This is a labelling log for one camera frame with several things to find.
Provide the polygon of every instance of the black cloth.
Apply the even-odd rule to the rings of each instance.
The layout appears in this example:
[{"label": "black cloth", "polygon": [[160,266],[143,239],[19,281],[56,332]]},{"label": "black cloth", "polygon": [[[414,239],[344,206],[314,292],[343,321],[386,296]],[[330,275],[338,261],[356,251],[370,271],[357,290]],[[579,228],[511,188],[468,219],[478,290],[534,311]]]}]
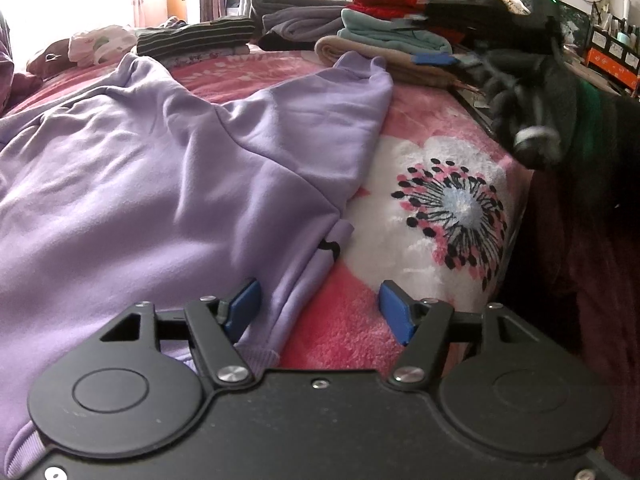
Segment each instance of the black cloth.
[{"label": "black cloth", "polygon": [[267,32],[258,40],[258,46],[263,50],[313,50],[316,44],[313,41],[289,41],[277,35],[275,32]]}]

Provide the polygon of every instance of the sweatshirt sleeve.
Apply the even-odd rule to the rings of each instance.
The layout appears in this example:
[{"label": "sweatshirt sleeve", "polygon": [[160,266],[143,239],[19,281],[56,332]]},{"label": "sweatshirt sleeve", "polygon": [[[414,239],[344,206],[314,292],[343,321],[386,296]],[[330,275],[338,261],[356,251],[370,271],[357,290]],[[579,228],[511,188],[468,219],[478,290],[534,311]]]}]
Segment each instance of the sweatshirt sleeve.
[{"label": "sweatshirt sleeve", "polygon": [[240,146],[295,172],[342,212],[369,169],[392,90],[383,58],[348,52],[332,68],[229,102],[219,115]]}]

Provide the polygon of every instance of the beige towel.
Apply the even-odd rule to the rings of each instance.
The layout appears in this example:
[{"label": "beige towel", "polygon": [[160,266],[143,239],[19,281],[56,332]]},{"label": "beige towel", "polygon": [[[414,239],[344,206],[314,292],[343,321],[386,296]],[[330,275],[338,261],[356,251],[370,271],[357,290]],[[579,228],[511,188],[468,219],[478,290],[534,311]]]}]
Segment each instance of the beige towel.
[{"label": "beige towel", "polygon": [[382,56],[386,59],[386,71],[398,83],[409,83],[419,86],[434,86],[436,88],[465,88],[475,90],[460,82],[453,74],[445,70],[425,65],[415,65],[411,62],[411,55],[399,50],[370,46],[355,41],[344,40],[338,36],[325,36],[316,43],[316,54],[327,66],[333,66],[342,54],[354,50],[364,57]]}]

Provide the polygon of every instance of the gray blanket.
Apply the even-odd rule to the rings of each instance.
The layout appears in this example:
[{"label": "gray blanket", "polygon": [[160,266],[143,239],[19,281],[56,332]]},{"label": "gray blanket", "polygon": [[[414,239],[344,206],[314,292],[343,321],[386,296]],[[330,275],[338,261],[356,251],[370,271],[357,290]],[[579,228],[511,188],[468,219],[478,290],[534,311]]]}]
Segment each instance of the gray blanket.
[{"label": "gray blanket", "polygon": [[347,5],[345,0],[251,0],[249,17],[254,20],[256,27],[262,27],[262,17],[265,14],[273,14],[289,7],[320,7]]},{"label": "gray blanket", "polygon": [[344,25],[343,6],[287,7],[262,17],[264,30],[275,32],[285,40],[317,41],[334,36]]}]

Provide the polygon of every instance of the striped cloth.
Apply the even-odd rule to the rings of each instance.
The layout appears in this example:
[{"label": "striped cloth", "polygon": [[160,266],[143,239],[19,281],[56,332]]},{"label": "striped cloth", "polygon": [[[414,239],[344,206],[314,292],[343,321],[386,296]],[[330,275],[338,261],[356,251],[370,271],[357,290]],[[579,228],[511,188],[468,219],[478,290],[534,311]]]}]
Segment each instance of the striped cloth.
[{"label": "striped cloth", "polygon": [[137,53],[158,59],[185,52],[230,48],[247,44],[254,32],[254,22],[245,16],[225,16],[181,28],[146,28],[137,33]]}]

